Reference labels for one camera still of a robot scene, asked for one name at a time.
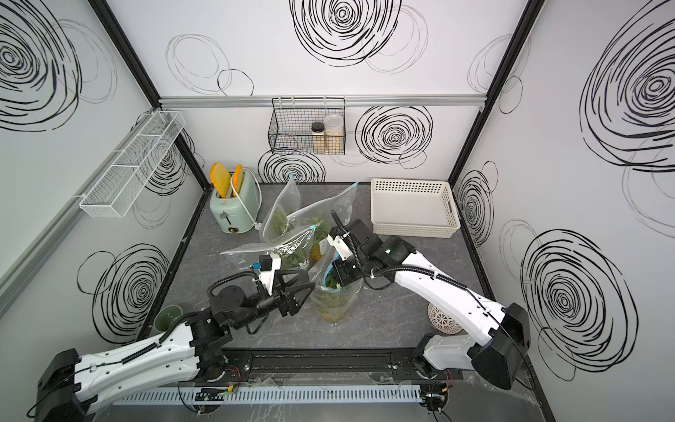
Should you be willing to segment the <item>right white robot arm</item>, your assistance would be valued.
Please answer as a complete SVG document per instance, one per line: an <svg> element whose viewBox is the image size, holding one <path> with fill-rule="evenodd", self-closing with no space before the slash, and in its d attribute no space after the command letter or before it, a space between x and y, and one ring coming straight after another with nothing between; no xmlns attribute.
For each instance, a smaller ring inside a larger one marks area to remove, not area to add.
<svg viewBox="0 0 675 422"><path fill-rule="evenodd" d="M330 214L335 225L328 242L339 255L332 266L340 286L383 278L422 297L464 330L456 338L425 337L419 344L419 372L472 369L495 387L513 388L531 344L522 306L504 306L479 295L400 237L380 239L360 219L344 224L336 211Z"/></svg>

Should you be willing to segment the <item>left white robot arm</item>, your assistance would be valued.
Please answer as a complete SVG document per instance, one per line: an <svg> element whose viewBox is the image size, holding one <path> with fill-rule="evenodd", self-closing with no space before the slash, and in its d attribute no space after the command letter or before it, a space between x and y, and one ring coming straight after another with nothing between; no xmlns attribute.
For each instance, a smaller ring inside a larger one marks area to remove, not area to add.
<svg viewBox="0 0 675 422"><path fill-rule="evenodd" d="M240 369L223 352L232 331L257 333L272 311L294 316L315 289L305 270L249 269L207 288L209 306L176 318L154 337L102 353L58 353L38 382L26 416L36 421L91 421L98 408L167 383L218 383Z"/></svg>

